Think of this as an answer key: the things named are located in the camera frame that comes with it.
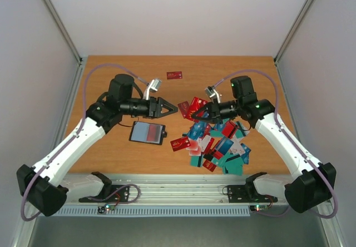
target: metal bracket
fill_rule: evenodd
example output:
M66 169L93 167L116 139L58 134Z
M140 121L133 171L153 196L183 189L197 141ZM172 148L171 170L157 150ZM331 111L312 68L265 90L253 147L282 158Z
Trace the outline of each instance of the metal bracket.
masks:
M258 195L255 200L251 200L248 196L247 191L245 190L245 185L229 185L226 187L228 190L229 203L234 202L253 202L253 203L267 203L270 202L270 199L265 195ZM278 202L276 197L271 197L273 202Z
M117 190L118 188L122 187L124 185L112 185L111 186L111 190L110 190L110 194L113 193L115 190ZM117 194L120 196L120 202L128 202L128 197L130 196L130 187L126 187L122 190L119 190L117 192ZM97 204L98 202L97 201L93 201L93 200L90 200L88 198L80 198L79 199L79 202L85 202L85 203L93 203L93 204ZM117 202L117 197L116 196L111 196L109 199L105 200L105 201L102 201L100 203L111 203L111 202Z

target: card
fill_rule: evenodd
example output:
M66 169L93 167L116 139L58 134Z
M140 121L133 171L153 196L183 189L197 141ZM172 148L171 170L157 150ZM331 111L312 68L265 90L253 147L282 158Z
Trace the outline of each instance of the card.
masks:
M201 155L201 148L198 146L196 151L189 151L189 156L200 156Z
M243 174L243 164L244 162L241 156L235 155L226 159L222 171L225 174L234 174L241 176Z
M210 131L211 131L211 126L210 126L210 124L206 123L206 127L205 127L202 137L205 137L206 135L210 135Z
M194 120L191 116L193 113L195 113L197 110L199 110L206 104L207 104L207 101L205 101L201 98L198 98L198 97L194 97L190 106L189 106L189 109L188 109L188 112L187 112L185 118L190 121L198 122L198 120ZM201 112L200 114L198 114L198 116L201 117L201 116L203 116L203 114L204 114L204 112Z
M211 155L211 153L207 153L207 154L204 154L204 159L207 160L207 161L212 161L213 159L213 155Z
M223 127L221 133L225 136L228 137L229 139L235 136L236 131L238 130L238 126L231 122L228 121L225 126Z
M218 167L224 167L224 165L225 165L225 162L226 162L226 160L228 159L228 158L231 158L231 157L234 157L235 156L235 154L231 154L231 153L227 153L227 154L225 154L222 158L220 158L218 161L218 164L217 164L217 166Z
M249 164L249 160L250 160L250 155L249 155L249 154L247 154L247 155L246 155L246 154L243 154L243 155L241 156L241 158L242 158L244 164L246 164L246 165Z
M216 131L216 130L211 130L210 131L210 136L212 136L212 137L224 137L224 135L220 131Z
M187 115L188 109L189 109L189 103L187 101L178 103L178 108L180 110L180 112L183 115L183 118L185 118L185 116Z
M227 137L223 137L214 146L214 148L212 150L213 157L220 159L229 151L229 149L231 148L231 146L233 144L234 144L233 141L231 141Z
M176 72L167 72L167 79L182 79L182 71L176 71Z
M216 165L214 165L212 162L205 160L203 163L203 167L205 167L206 169L208 169L211 172L214 172Z
M206 135L202 139L199 139L198 144L199 144L202 152L205 152L205 149L206 149L206 147L208 146L208 144L210 143L211 140L214 141L214 139L209 135Z
M249 164L249 160L250 160L250 152L251 149L248 148L245 144L241 143L241 147L244 149L245 153L241 155L241 158L244 162L244 164L248 165Z
M216 123L213 127L215 131L221 132L225 127L225 123Z
M172 140L171 146L173 151L179 151L190 146L188 137L181 137L180 139Z
M242 176L243 175L243 167L242 166L235 166L231 168L227 168L225 166L222 167L222 171L224 174L234 174L237 176Z
M192 156L190 157L190 165L196 167L202 167L203 158L202 156Z
M194 123L193 127L189 130L187 137L192 140L197 140L204 132L206 125L207 123L202 121Z
M190 143L190 146L185 148L186 150L188 150L188 151L197 151L198 150L199 144L197 141L189 139L189 143Z
M241 139L243 139L245 136L247 136L247 135L250 133L250 131L248 131L247 128L246 128L243 124L241 124L241 122L236 122L236 124L237 124L237 126L238 126L238 130L236 131L235 136L236 136L239 140L241 140Z
M238 138L234 135L232 137L232 142L234 143L231 147L230 147L230 151L232 154L239 154L242 155L245 153L244 148L242 147L240 141L238 140Z
M212 162L214 165L216 165L216 166L219 166L219 161L220 161L220 160L218 160L218 159L215 158L215 157L213 157L213 158L211 159L211 162Z

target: red credit card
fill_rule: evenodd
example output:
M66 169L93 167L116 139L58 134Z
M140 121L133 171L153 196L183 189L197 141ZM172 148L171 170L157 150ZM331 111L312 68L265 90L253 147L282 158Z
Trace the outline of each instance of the red credit card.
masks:
M212 162L205 160L205 162L203 163L203 167L205 167L206 169L208 169L211 172L214 172L216 165L214 165Z
M198 97L194 97L191 104L190 104L190 107L188 109L188 112L185 116L186 119L190 120L190 121L194 121L194 122L198 122L198 120L194 120L191 115L193 113L195 113L197 110L199 110L200 108L202 108L204 105L207 104L207 101L201 99L201 98L198 98ZM201 117L202 115L204 114L204 112L201 112L198 114L199 117Z
M181 137L180 139L172 140L171 141L173 151L179 151L190 147L190 142L188 137Z
M238 129L238 126L236 124L234 124L233 122L229 121L225 124L224 129L222 130L221 133L225 137L228 137L229 139L231 139L235 135L237 129Z
M182 71L167 72L167 79L181 79L183 78Z
M183 115L183 118L187 115L189 109L189 103L187 101L178 103L178 108Z
M208 125L205 127L204 134L203 134L202 137L205 137L206 135L210 135L210 131L211 131L211 126L208 124Z

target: pile of cards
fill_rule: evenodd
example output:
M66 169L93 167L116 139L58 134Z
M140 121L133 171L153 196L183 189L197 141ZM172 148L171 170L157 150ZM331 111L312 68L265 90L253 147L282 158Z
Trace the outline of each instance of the pile of cards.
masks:
M223 120L212 127L209 123L194 120L192 114L206 103L194 97L190 105L188 102L178 104L183 118L194 121L194 124L182 138L171 141L173 151L188 150L192 166L205 167L211 172L220 167L224 174L242 175L243 165L249 163L251 149L240 141L249 131L240 122ZM208 117L206 112L199 115ZM214 138L221 139L211 148Z

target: metal frame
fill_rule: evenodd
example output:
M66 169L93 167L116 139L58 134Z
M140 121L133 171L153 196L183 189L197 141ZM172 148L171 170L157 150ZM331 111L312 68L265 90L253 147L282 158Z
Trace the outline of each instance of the metal frame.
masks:
M278 50L278 53L276 57L274 58L274 61L278 63L280 59L282 58L286 48L288 47L290 41L293 39L294 35L296 34L299 26L301 25L302 21L304 20L306 14L309 12L313 2L315 0L306 0L298 13L293 25L291 26L291 29L289 30L285 40L282 43L281 48Z
M285 94L285 89L281 79L280 71L278 69L278 62L282 58L286 48L290 41L293 39L300 24L304 20L307 12L311 8L315 0L306 0L302 9L300 10L297 18L295 19L290 31L288 32L280 50L275 57L276 68L282 83L282 88ZM65 41L69 45L75 59L78 61L78 67L76 68L75 76L72 81L70 91L66 99L66 107L63 109L60 125L58 126L58 133L53 140L53 147L58 145L65 135L67 124L72 112L73 104L80 85L80 79L84 72L86 59L82 59L75 44L71 40L64 24L62 23L56 9L54 8L51 0L43 0L44 4L48 8L54 22L58 29L61 31ZM295 127L290 105L288 103L287 96L286 102L293 121L294 130L298 132ZM77 174L69 174L66 178L70 179L76 177ZM128 175L107 175L113 180L114 184L128 184L135 183L140 186L144 191L137 205L150 206L168 206L168 205L193 205L193 206L229 206L226 195L223 195L223 187L228 184L243 184L247 176L234 176L234 175L144 175L144 174L128 174ZM280 201L277 204L285 205L285 201ZM71 202L70 205L83 205L78 202ZM318 210L322 214L331 213L330 204L322 204L318 206ZM28 215L34 214L37 211L32 205L28 205ZM35 220L31 222L24 222L19 219L16 236L12 243L12 246L27 246L31 238L32 230L35 225ZM322 220L322 224L325 230L325 234L330 246L345 246L342 233L337 219Z
M75 59L77 60L78 63L80 63L82 58L80 57L80 54L79 54L76 46L74 45L68 31L66 30L62 20L60 19L60 16L58 15L55 7L53 6L53 3L51 2L51 0L43 0L43 3L47 7L48 11L50 12L50 15L52 16L58 29L61 31L65 41L69 45L69 48L72 50L72 53L73 53Z

